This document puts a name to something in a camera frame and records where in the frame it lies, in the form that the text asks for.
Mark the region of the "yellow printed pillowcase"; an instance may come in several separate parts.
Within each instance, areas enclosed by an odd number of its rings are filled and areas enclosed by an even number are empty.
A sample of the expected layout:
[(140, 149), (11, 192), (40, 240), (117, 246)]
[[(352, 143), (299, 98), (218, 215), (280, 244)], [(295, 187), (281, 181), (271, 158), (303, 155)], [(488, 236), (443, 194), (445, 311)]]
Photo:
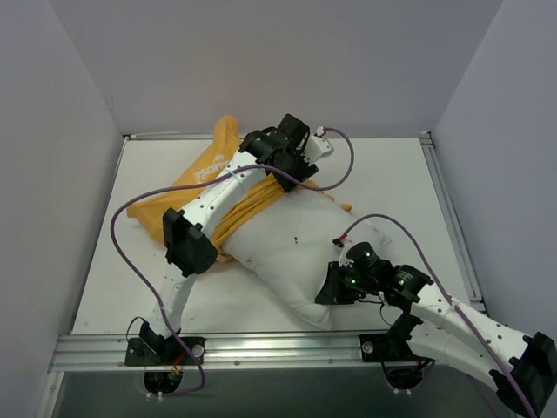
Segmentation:
[[(215, 179), (232, 159), (239, 144), (237, 119), (231, 115), (224, 115), (215, 124), (211, 144), (172, 184), (193, 185)], [(126, 214), (129, 218), (136, 219), (151, 239), (163, 244), (163, 215), (166, 210), (180, 209), (193, 201), (201, 192), (201, 189), (191, 189), (161, 193), (128, 206)], [(219, 252), (219, 262), (232, 259), (232, 256), (223, 249), (225, 241), (248, 220), (283, 196), (285, 192), (271, 176), (249, 189), (245, 198), (222, 218), (211, 236), (211, 242)]]

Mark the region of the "white pillow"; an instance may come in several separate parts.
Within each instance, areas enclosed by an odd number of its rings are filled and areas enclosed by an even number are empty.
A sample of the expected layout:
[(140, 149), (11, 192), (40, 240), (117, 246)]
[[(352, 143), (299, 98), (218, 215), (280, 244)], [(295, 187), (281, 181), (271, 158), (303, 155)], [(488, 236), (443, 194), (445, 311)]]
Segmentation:
[(381, 322), (376, 305), (320, 305), (329, 262), (339, 259), (334, 239), (355, 221), (347, 205), (298, 189), (251, 216), (221, 245), (221, 260), (254, 273), (274, 302), (243, 302), (241, 325), (249, 332), (352, 330)]

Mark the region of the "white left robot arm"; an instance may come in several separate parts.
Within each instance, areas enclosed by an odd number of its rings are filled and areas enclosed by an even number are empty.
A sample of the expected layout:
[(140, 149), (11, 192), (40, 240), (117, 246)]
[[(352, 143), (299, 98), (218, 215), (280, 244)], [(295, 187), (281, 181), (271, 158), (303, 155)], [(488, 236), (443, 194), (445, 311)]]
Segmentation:
[(179, 210), (170, 208), (164, 213), (165, 257), (172, 269), (160, 290), (164, 310), (154, 308), (139, 331), (148, 359), (165, 365), (174, 358), (176, 344), (171, 333), (180, 328), (195, 279), (218, 257), (211, 236), (222, 218), (267, 177), (278, 183), (281, 192), (290, 192), (317, 173), (316, 162), (332, 151), (327, 139), (312, 135), (306, 124), (287, 114), (279, 126), (247, 134), (216, 183)]

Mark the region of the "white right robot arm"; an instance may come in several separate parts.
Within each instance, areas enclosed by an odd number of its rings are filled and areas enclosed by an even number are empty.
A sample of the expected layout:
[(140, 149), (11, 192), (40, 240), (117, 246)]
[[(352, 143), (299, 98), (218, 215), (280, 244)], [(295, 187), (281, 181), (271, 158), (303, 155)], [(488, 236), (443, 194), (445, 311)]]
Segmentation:
[(339, 260), (327, 267), (316, 302), (351, 305), (367, 296), (399, 316), (370, 353), (376, 362), (424, 358), (489, 386), (514, 413), (538, 417), (556, 388), (556, 346), (547, 335), (507, 327), (444, 295), (433, 278), (393, 265), (367, 242), (335, 239)]

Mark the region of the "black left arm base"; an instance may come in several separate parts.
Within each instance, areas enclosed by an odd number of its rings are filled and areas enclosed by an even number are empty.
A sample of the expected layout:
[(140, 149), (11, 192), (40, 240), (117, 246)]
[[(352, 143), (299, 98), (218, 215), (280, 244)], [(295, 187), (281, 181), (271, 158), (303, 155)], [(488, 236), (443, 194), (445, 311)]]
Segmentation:
[(150, 324), (140, 316), (134, 317), (126, 329), (127, 343), (124, 364), (127, 367), (169, 367), (168, 371), (146, 371), (143, 385), (148, 395), (162, 397), (178, 391), (185, 366), (204, 363), (206, 339), (182, 336), (178, 342), (172, 335), (156, 335)]

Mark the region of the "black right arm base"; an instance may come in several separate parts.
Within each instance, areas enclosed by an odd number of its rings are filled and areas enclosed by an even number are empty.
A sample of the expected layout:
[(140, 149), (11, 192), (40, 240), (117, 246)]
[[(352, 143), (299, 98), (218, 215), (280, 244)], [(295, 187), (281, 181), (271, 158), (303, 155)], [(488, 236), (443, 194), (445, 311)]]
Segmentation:
[(386, 334), (360, 334), (359, 350), (363, 362), (380, 365), (395, 393), (411, 393), (435, 365), (433, 359), (414, 354), (406, 342), (390, 340)]

